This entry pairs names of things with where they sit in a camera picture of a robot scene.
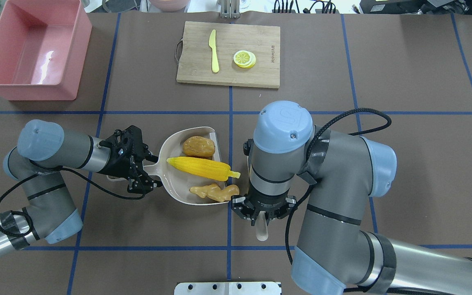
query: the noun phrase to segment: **food item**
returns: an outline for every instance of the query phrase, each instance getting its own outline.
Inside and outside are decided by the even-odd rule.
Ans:
[[[193,157],[211,157],[216,147],[209,138],[193,136],[183,142],[183,153]]]
[[[217,181],[226,181],[229,176],[240,178],[240,172],[231,171],[231,167],[227,164],[211,159],[172,157],[167,159],[167,163],[180,171]]]
[[[240,68],[250,69],[256,64],[256,56],[247,50],[240,50],[232,58],[234,63]]]
[[[193,186],[189,192],[198,195],[200,198],[211,198],[218,202],[225,202],[231,200],[231,196],[239,195],[240,189],[237,185],[231,184],[224,189],[221,189],[216,183],[206,186]]]

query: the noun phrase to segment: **knife handle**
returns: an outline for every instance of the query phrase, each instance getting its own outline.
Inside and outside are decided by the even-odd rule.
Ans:
[[[218,65],[218,55],[216,54],[216,49],[212,49],[212,71],[217,73],[220,71],[220,66]]]

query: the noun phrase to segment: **yellow knife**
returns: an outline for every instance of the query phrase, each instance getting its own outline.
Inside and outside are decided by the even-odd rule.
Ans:
[[[216,30],[212,30],[209,38],[209,47],[212,48],[212,71],[217,73],[220,71],[218,65],[218,55],[216,54]]]

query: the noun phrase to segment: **white dustpan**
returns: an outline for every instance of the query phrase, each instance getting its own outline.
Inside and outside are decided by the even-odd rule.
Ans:
[[[218,205],[225,204],[228,202],[216,202],[210,198],[200,198],[189,192],[189,188],[192,186],[204,186],[210,185],[211,183],[217,183],[221,189],[226,187],[225,182],[215,181],[212,179],[206,179],[204,177],[195,176],[187,172],[182,172],[172,167],[167,163],[169,157],[185,156],[183,149],[183,142],[192,136],[202,136],[204,138],[211,139],[216,147],[212,159],[214,161],[221,162],[221,156],[219,151],[218,139],[214,129],[211,127],[195,127],[178,131],[171,135],[159,151],[159,160],[154,165],[143,166],[143,169],[151,176],[157,176],[163,183],[163,187],[167,190],[167,193],[174,199],[188,205]],[[123,179],[110,179],[110,181],[118,181]]]

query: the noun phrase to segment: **white metal plate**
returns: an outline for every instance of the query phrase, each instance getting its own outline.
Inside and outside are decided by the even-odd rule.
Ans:
[[[281,295],[280,282],[179,283],[174,295]]]

